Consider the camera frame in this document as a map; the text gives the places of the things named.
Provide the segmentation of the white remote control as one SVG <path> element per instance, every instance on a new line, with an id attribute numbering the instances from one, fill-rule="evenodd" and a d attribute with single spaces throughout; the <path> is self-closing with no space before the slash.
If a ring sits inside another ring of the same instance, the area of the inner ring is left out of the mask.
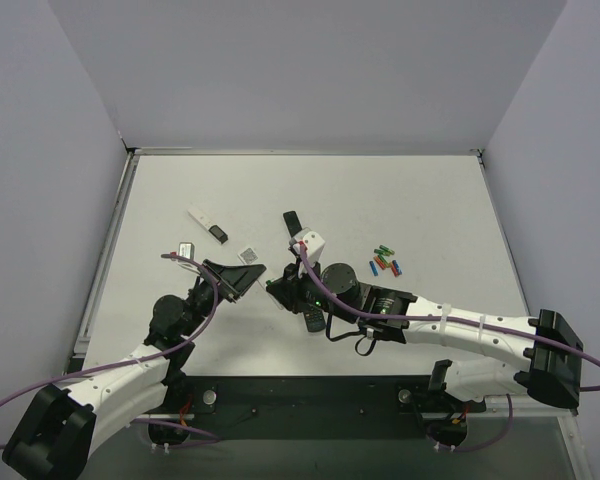
<path id="1" fill-rule="evenodd" d="M 241 248 L 237 253 L 237 257 L 240 260 L 240 262 L 246 267 L 261 265 L 265 268 L 265 265 L 261 262 L 256 250 L 251 246 L 245 246 Z M 266 285 L 264 278 L 266 272 L 267 269 L 265 268 L 258 275 L 258 278 L 252 283 L 252 285 L 246 290 L 244 295 L 246 295 L 247 293 L 252 293 L 256 289 L 259 289 L 263 294 L 266 294 Z"/>

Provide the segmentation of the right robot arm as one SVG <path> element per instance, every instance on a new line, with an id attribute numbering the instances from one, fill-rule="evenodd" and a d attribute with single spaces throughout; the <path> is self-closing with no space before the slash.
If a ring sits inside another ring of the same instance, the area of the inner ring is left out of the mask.
<path id="1" fill-rule="evenodd" d="M 267 292 L 294 313 L 320 309 L 355 325 L 370 343 L 439 345 L 473 354 L 470 361 L 438 360 L 430 390 L 459 402 L 523 395 L 556 408 L 579 405 L 583 344 L 564 317 L 543 309 L 535 317 L 502 317 L 454 308 L 359 281 L 336 263 L 308 273 L 296 262 Z"/>

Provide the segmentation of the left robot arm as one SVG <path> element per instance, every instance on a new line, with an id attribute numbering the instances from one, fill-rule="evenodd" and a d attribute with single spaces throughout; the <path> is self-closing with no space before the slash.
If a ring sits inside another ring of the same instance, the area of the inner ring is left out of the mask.
<path id="1" fill-rule="evenodd" d="M 222 301 L 239 300 L 265 273 L 262 264 L 223 266 L 209 260 L 180 298 L 153 307 L 145 339 L 118 364 L 100 366 L 67 387 L 51 382 L 33 397 L 2 452 L 25 479 L 76 479 L 106 440 L 137 417 L 184 402 L 182 368 Z"/>

